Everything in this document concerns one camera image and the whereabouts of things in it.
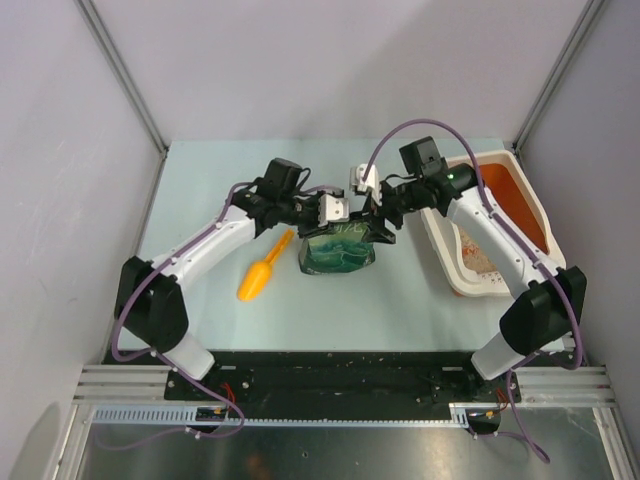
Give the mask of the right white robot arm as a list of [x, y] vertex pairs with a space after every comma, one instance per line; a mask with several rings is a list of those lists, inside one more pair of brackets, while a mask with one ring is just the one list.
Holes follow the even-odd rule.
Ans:
[[409, 180], [395, 187], [376, 179], [372, 162], [350, 172], [351, 189], [368, 200], [366, 216], [374, 231], [389, 240], [387, 223], [401, 227], [408, 213], [436, 210], [471, 236], [513, 298], [498, 333], [472, 355], [474, 368], [461, 376], [463, 393], [484, 401], [496, 391], [496, 377], [525, 365], [565, 334], [578, 334], [586, 277], [536, 248], [494, 199], [477, 162], [449, 166], [430, 137], [402, 147], [400, 155]]

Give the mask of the white orange litter box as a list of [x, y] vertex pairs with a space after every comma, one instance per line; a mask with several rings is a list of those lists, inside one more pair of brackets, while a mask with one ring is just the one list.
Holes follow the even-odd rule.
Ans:
[[[548, 263], [548, 269], [567, 266], [565, 257], [551, 231], [548, 216], [514, 155], [506, 150], [476, 156], [494, 211], [528, 239], [535, 256]], [[456, 294], [466, 297], [508, 296], [508, 285], [497, 270], [477, 274], [462, 261], [458, 226], [438, 211], [421, 211], [428, 233], [445, 276]]]

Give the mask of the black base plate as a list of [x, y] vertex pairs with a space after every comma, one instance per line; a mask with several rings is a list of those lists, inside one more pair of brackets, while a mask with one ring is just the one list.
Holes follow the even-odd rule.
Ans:
[[167, 399], [205, 397], [197, 385], [248, 403], [269, 393], [335, 396], [408, 393], [437, 403], [521, 400], [516, 376], [484, 380], [471, 354], [445, 352], [217, 351], [216, 363], [196, 383], [168, 375]]

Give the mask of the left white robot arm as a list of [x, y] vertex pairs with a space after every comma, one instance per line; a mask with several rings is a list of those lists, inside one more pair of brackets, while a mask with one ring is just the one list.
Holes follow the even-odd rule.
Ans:
[[146, 345], [147, 353], [165, 359], [187, 375], [186, 387], [197, 398], [214, 397], [220, 374], [214, 356], [189, 331], [186, 290], [227, 255], [279, 224], [315, 228], [323, 198], [342, 197], [335, 186], [304, 186], [309, 169], [275, 158], [251, 182], [234, 184], [216, 217], [193, 236], [151, 260], [137, 256], [121, 270], [111, 347], [120, 362], [134, 360], [117, 348], [127, 330]]

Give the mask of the orange plastic scoop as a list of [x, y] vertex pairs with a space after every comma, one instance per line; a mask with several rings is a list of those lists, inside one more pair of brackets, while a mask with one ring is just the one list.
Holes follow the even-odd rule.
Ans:
[[249, 267], [236, 293], [240, 301], [252, 301], [264, 290], [272, 277], [274, 264], [289, 246], [293, 237], [294, 231], [288, 229], [262, 260], [254, 262]]

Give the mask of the green litter bag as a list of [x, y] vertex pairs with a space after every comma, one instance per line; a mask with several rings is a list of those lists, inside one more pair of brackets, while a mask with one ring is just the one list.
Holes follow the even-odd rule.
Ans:
[[372, 243], [364, 241], [367, 224], [350, 220], [334, 224], [328, 233], [305, 238], [298, 255], [300, 271], [307, 275], [346, 274], [376, 260]]

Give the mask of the clean litter grains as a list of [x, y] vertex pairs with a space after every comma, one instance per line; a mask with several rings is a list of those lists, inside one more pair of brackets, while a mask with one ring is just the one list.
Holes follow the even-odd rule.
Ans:
[[497, 271], [497, 267], [488, 258], [478, 244], [468, 235], [468, 233], [458, 228], [461, 241], [461, 256], [464, 266], [477, 274], [492, 273]]

